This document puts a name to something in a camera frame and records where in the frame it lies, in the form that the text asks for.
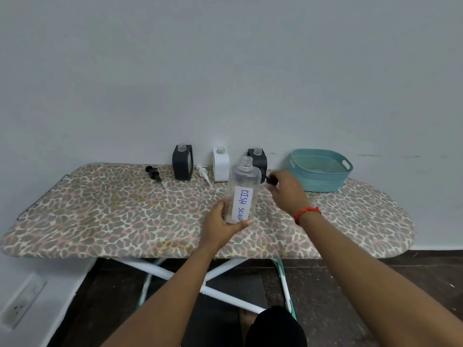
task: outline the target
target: black soap dispenser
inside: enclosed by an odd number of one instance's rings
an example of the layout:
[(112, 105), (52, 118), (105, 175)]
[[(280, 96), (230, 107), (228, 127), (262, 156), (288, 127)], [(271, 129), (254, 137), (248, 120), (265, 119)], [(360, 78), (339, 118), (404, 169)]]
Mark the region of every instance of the black soap dispenser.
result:
[(172, 154), (172, 167), (175, 179), (191, 180), (191, 174), (193, 174), (193, 149), (191, 145), (180, 143), (176, 146)]
[(267, 175), (267, 156), (260, 147), (250, 148), (248, 150), (248, 156), (252, 157), (252, 165), (261, 170), (262, 184), (265, 181), (265, 177)]

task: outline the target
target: wall outlet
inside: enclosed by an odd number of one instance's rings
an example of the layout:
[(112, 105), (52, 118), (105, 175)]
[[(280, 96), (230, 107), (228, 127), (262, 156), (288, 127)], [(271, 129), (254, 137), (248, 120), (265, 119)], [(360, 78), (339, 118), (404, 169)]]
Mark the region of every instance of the wall outlet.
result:
[(46, 281), (37, 274), (29, 276), (0, 312), (0, 326), (8, 331), (13, 330), (45, 284)]

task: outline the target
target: bottle label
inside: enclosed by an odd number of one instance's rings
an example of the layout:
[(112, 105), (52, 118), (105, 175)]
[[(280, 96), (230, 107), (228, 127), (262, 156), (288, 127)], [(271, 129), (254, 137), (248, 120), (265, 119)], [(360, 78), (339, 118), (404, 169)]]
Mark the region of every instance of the bottle label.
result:
[(251, 209), (252, 187), (235, 186), (235, 197), (233, 198), (233, 210), (231, 218), (234, 222), (239, 222), (249, 218)]

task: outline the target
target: hand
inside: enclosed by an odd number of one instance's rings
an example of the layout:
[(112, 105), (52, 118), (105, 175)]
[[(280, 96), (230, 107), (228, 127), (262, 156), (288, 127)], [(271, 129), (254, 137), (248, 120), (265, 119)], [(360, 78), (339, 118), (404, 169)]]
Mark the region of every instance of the hand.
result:
[(307, 198), (299, 181), (287, 170), (278, 170), (272, 172), (278, 179), (278, 187), (267, 185), (272, 193), (276, 205), (287, 212), (293, 218), (304, 208), (310, 207), (310, 201)]
[(253, 223), (252, 220), (243, 220), (232, 225), (225, 224), (222, 219), (222, 210), (225, 204), (226, 198), (217, 202), (204, 220), (198, 249), (207, 249), (212, 252), (212, 255), (216, 255), (223, 246), (227, 245), (234, 234), (239, 233)]

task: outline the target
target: ironing board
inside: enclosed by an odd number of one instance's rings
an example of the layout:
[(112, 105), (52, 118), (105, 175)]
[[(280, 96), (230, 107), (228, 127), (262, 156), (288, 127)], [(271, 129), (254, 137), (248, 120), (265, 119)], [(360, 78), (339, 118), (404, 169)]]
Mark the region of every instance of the ironing board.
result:
[[(168, 280), (160, 267), (166, 258), (185, 258), (197, 248), (202, 221), (225, 196), (226, 183), (211, 190), (196, 170), (188, 182), (174, 179), (172, 166), (157, 166), (168, 191), (151, 180), (145, 165), (92, 163), (66, 175), (18, 217), (5, 234), (8, 256), (66, 258), (111, 257)], [(387, 194), (348, 179), (333, 193), (308, 193), (311, 203), (350, 239), (376, 258), (397, 256), (413, 244), (409, 215)], [(277, 265), (293, 314), (281, 259), (314, 259), (319, 253), (301, 227), (279, 210), (262, 187), (255, 223), (236, 234), (216, 258), (229, 259), (207, 273), (205, 281), (247, 259), (272, 259)], [(157, 258), (149, 263), (142, 258)], [(201, 293), (256, 313), (263, 308), (204, 284)]]

